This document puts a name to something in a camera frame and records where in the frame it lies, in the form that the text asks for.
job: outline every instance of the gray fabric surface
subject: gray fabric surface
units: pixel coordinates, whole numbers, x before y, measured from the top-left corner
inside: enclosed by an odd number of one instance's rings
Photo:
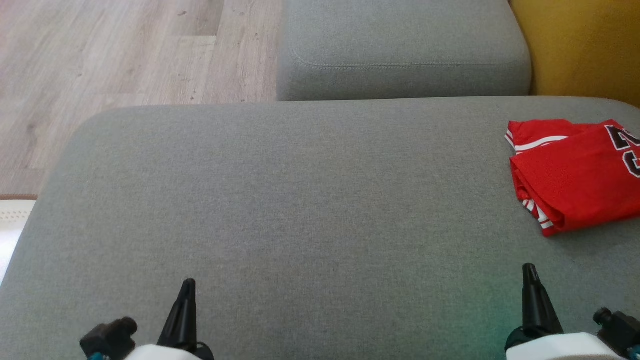
[[[285,0],[281,101],[527,95],[505,0]]]
[[[509,120],[615,118],[505,97],[131,108],[71,141],[0,287],[3,359],[80,359],[129,315],[155,342],[182,280],[216,359],[499,359],[538,266],[568,332],[640,315],[640,221],[545,239]]]

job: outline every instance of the white perforated surface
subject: white perforated surface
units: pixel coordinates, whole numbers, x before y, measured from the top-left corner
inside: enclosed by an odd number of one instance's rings
[[[35,203],[33,200],[0,201],[0,285]]]

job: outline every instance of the stitching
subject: stitching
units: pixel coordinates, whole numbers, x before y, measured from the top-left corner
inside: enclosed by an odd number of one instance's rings
[[[306,67],[315,67],[320,69],[348,69],[348,68],[378,68],[378,69],[408,69],[412,67],[451,67],[451,66],[505,66],[511,65],[513,63],[518,63],[520,60],[512,60],[507,63],[372,63],[372,64],[320,64],[313,63],[311,61],[304,60],[300,55],[296,52],[293,42],[291,42],[291,46],[289,47],[289,53],[293,55],[294,60],[296,60],[300,65],[304,65]]]

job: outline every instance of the white object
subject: white object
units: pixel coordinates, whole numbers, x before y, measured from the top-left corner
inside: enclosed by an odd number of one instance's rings
[[[0,200],[0,285],[35,203],[34,200]]]
[[[596,336],[580,332],[545,336],[507,350],[507,360],[625,360]]]
[[[176,348],[145,345],[133,350],[125,360],[200,360],[200,358]]]

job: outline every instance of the white robot part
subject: white robot part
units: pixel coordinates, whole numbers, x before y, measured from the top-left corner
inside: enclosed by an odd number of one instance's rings
[[[550,335],[507,350],[507,360],[625,360],[585,332]]]
[[[133,350],[125,360],[200,360],[200,358],[176,348],[144,345]]]

